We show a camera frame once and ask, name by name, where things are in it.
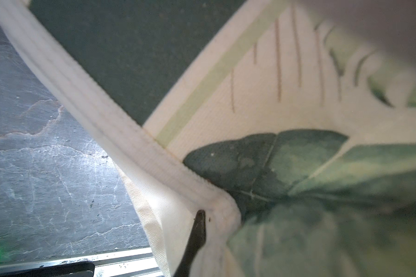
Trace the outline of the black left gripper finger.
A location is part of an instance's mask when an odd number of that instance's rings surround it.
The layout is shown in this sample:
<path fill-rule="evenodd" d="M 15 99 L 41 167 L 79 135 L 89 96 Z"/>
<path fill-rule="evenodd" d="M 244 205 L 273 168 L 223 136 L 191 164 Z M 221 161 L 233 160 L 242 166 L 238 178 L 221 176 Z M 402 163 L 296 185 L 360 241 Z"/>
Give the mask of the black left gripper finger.
<path fill-rule="evenodd" d="M 196 258 L 199 250 L 206 243 L 206 212 L 199 210 L 196 213 L 194 224 L 181 259 L 177 267 L 174 277 L 189 277 L 191 266 Z"/>

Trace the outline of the beige canvas bag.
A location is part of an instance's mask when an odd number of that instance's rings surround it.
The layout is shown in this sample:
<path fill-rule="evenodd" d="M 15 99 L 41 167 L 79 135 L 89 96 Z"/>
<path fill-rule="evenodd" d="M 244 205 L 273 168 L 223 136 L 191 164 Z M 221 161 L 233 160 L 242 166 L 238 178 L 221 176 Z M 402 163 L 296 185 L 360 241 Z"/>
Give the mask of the beige canvas bag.
<path fill-rule="evenodd" d="M 0 1 L 162 272 L 416 277 L 416 1 Z"/>

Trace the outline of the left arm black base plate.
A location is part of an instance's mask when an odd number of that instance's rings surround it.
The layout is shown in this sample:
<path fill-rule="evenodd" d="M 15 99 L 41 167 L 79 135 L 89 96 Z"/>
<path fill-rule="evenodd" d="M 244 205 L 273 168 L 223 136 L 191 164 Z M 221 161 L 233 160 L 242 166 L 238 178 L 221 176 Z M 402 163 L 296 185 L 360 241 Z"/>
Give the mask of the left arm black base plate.
<path fill-rule="evenodd" d="M 0 277 L 93 277 L 95 264 L 18 263 L 0 265 Z"/>

